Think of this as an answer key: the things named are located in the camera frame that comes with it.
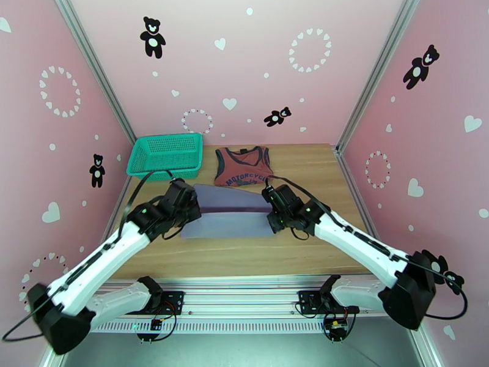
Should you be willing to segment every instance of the floor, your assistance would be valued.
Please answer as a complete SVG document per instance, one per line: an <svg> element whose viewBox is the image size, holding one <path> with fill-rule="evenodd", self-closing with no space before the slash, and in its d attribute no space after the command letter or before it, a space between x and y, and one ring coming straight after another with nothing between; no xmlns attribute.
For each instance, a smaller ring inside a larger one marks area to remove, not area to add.
<svg viewBox="0 0 489 367"><path fill-rule="evenodd" d="M343 344L313 335L173 335L155 344L136 335L91 333L63 367L417 367L409 331L388 318L358 318Z"/></svg>
<svg viewBox="0 0 489 367"><path fill-rule="evenodd" d="M270 146L271 168L275 175L291 179L331 206L351 224L364 229L359 212L329 145ZM216 147L204 147L199 176L189 184L213 185L217 170ZM133 178L123 201L135 189ZM278 180L272 183L281 184ZM146 183L134 206L165 193L168 182ZM242 187L260 193L261 185ZM330 273L365 273L367 270L352 258L315 237L302 242L290 231L272 237L253 239L156 239L134 255L112 277L113 279L183 278L241 275L302 275Z"/></svg>

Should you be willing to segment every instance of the wooden table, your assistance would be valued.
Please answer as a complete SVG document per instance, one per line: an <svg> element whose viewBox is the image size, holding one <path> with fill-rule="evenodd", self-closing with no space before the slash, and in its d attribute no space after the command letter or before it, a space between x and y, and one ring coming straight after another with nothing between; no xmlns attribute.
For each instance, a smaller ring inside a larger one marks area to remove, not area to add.
<svg viewBox="0 0 489 367"><path fill-rule="evenodd" d="M270 163L275 175L287 177L309 190L345 220L365 230L343 174L329 145L269 146ZM190 185L213 185L218 166L216 147L204 147L204 161L199 177L187 180ZM119 216L139 179L133 177ZM273 185L282 182L274 180ZM162 195L168 182L149 182L140 190L134 206ZM260 193L261 185L241 187ZM302 200L307 197L296 191ZM366 273L367 270L336 247L310 237L295 239L290 230L272 237L252 239L181 239L161 237L134 255L112 278L133 279L241 275L302 275Z"/></svg>

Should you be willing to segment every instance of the red tank top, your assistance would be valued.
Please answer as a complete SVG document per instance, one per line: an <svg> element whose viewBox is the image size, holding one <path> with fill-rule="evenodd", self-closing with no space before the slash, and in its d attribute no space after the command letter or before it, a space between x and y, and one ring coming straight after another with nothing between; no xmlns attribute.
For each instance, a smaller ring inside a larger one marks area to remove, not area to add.
<svg viewBox="0 0 489 367"><path fill-rule="evenodd" d="M217 186L261 184L267 176L273 175L267 147L255 146L237 152L222 147L216 150L216 155L219 164L214 184Z"/></svg>

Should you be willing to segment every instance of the white heart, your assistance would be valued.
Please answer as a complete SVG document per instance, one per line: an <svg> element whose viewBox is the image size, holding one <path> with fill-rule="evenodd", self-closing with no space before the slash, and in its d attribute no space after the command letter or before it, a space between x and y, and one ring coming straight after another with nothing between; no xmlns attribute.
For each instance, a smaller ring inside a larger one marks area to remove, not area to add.
<svg viewBox="0 0 489 367"><path fill-rule="evenodd" d="M219 48L221 51L224 51L226 47L226 40L224 38L220 38L218 40L214 40L214 45Z"/></svg>
<svg viewBox="0 0 489 367"><path fill-rule="evenodd" d="M59 206L56 202L51 202L48 205L48 210L42 214L42 221L49 224L59 220Z"/></svg>
<svg viewBox="0 0 489 367"><path fill-rule="evenodd" d="M12 32L9 22L4 17L0 17L0 30L5 32Z"/></svg>
<svg viewBox="0 0 489 367"><path fill-rule="evenodd" d="M224 100L222 100L222 104L228 110L233 110L234 106L236 106L237 103L238 102L235 98L225 98Z"/></svg>
<svg viewBox="0 0 489 367"><path fill-rule="evenodd" d="M446 325L445 327L443 327L443 333L447 335L450 339L455 339L455 333L451 325Z"/></svg>
<svg viewBox="0 0 489 367"><path fill-rule="evenodd" d="M464 120L465 132L469 133L475 131L482 125L482 120L474 118L472 115L467 115Z"/></svg>
<svg viewBox="0 0 489 367"><path fill-rule="evenodd" d="M416 179L411 179L408 185L408 195L419 198L420 196L423 196L423 194L424 189L419 186L418 181Z"/></svg>

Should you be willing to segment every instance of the pink wall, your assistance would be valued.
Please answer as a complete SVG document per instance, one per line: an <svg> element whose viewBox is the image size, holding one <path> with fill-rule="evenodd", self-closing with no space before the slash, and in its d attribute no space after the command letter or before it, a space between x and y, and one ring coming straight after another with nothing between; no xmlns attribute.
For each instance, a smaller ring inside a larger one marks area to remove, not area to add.
<svg viewBox="0 0 489 367"><path fill-rule="evenodd" d="M53 0L0 0L0 50L3 335L26 315L32 285L100 243L131 146ZM91 186L94 153L104 157L101 188ZM17 336L36 331L29 321ZM0 343L0 365L36 366L45 346Z"/></svg>
<svg viewBox="0 0 489 367"><path fill-rule="evenodd" d="M136 136L237 145L335 144L402 0L72 2ZM160 59L139 38L144 16L161 21Z"/></svg>
<svg viewBox="0 0 489 367"><path fill-rule="evenodd" d="M380 237L410 253L443 255L465 278L467 315L425 322L447 366L489 357L488 13L489 0L422 0L346 151ZM431 44L439 59L406 89L411 61ZM418 184L409 195L411 179ZM460 296L439 286L430 312L461 307Z"/></svg>

